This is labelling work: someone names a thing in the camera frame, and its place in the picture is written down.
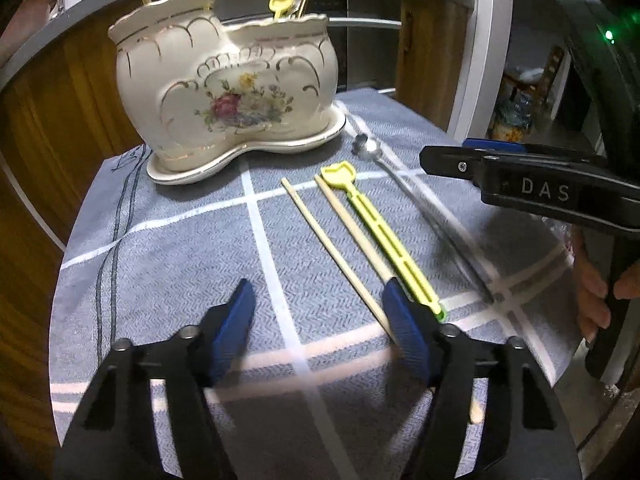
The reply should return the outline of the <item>person's right hand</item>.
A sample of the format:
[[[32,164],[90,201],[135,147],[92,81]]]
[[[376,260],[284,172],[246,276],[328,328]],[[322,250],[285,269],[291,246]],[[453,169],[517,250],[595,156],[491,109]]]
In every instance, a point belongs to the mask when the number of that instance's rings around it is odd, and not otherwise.
[[[608,284],[590,262],[582,229],[577,226],[572,227],[572,248],[578,304],[577,323],[585,341],[591,344],[597,336],[598,329],[608,328],[611,323],[611,311],[605,304]],[[614,296],[618,300],[638,299],[639,287],[639,263],[636,262],[614,284]]]

